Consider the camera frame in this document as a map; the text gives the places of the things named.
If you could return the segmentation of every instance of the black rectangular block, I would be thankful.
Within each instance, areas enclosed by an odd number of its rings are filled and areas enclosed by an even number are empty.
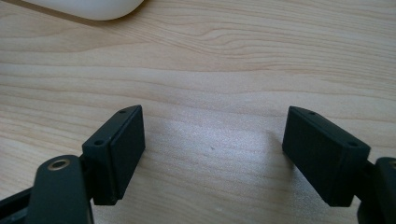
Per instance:
[[[321,115],[289,108],[283,151],[330,206],[350,206],[370,147]]]
[[[95,204],[122,199],[145,147],[141,105],[117,112],[82,145],[84,161],[94,171]]]

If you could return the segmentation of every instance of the white object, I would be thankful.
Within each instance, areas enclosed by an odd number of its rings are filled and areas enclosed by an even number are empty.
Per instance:
[[[81,18],[107,21],[132,12],[143,0],[24,0]]]

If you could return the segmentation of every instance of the mounting hole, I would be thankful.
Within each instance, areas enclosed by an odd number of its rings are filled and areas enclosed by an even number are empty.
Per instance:
[[[389,163],[396,170],[396,161],[390,161]]]
[[[97,141],[94,142],[94,144],[96,146],[101,146],[103,144],[103,141],[102,140],[97,140]]]
[[[352,147],[356,147],[358,144],[355,142],[347,142],[348,145],[352,146]]]
[[[57,170],[62,170],[64,167],[68,166],[70,164],[70,160],[68,159],[60,159],[57,161],[53,161],[48,169],[51,171],[57,171]]]

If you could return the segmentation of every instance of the black clamp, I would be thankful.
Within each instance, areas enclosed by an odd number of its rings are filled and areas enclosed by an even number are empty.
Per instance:
[[[318,113],[289,108],[283,151],[329,206],[361,200],[360,224],[396,223],[396,159],[367,161],[370,147]]]
[[[117,112],[83,145],[80,157],[44,162],[31,189],[0,202],[0,224],[93,223],[90,200],[122,199],[145,149],[142,106]]]

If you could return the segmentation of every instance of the light wood surface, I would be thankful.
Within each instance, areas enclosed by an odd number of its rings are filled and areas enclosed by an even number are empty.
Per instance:
[[[145,0],[86,21],[0,1],[0,199],[130,105],[147,149],[96,223],[357,223],[281,142],[297,105],[396,157],[396,2]]]

